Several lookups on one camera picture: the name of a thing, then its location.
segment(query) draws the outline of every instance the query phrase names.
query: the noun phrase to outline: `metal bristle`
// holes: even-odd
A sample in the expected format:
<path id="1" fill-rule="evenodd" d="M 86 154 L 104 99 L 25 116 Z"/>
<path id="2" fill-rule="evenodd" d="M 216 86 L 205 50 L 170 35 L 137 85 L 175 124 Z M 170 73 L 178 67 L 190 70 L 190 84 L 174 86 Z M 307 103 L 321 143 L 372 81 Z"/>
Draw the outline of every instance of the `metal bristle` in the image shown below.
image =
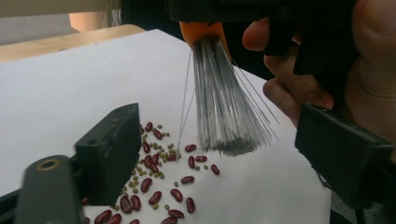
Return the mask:
<path id="1" fill-rule="evenodd" d="M 198 118 L 198 145 L 237 156 L 267 145 L 268 120 L 239 86 L 233 66 L 216 36 L 206 36 L 193 49 Z"/>

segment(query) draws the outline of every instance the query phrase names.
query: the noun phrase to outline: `bristle brush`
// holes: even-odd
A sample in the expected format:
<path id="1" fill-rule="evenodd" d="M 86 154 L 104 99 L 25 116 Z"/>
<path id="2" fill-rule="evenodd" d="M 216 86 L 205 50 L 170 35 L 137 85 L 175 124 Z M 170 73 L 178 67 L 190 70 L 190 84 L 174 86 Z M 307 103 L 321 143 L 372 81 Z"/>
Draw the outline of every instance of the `bristle brush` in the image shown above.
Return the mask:
<path id="1" fill-rule="evenodd" d="M 193 51 L 200 150 L 237 156 L 266 145 L 272 133 L 239 86 L 221 23 L 181 22 L 180 29 Z"/>

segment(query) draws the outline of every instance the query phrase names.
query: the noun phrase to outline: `human hand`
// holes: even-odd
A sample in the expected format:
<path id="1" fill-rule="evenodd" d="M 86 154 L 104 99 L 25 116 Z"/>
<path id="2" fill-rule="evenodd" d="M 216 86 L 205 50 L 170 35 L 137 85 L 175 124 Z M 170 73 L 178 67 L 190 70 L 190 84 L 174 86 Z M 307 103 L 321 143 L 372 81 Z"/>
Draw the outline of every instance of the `human hand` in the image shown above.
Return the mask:
<path id="1" fill-rule="evenodd" d="M 396 1 L 357 0 L 352 32 L 360 57 L 346 81 L 344 102 L 338 113 L 396 145 Z M 293 40 L 300 43 L 302 33 Z M 245 31 L 247 49 L 263 50 L 268 43 L 267 19 L 253 22 Z M 333 107 L 333 98 L 312 76 L 293 74 L 298 48 L 285 56 L 265 56 L 276 76 L 263 86 L 264 94 L 296 125 L 301 104 Z M 396 150 L 392 155 L 396 161 Z"/>

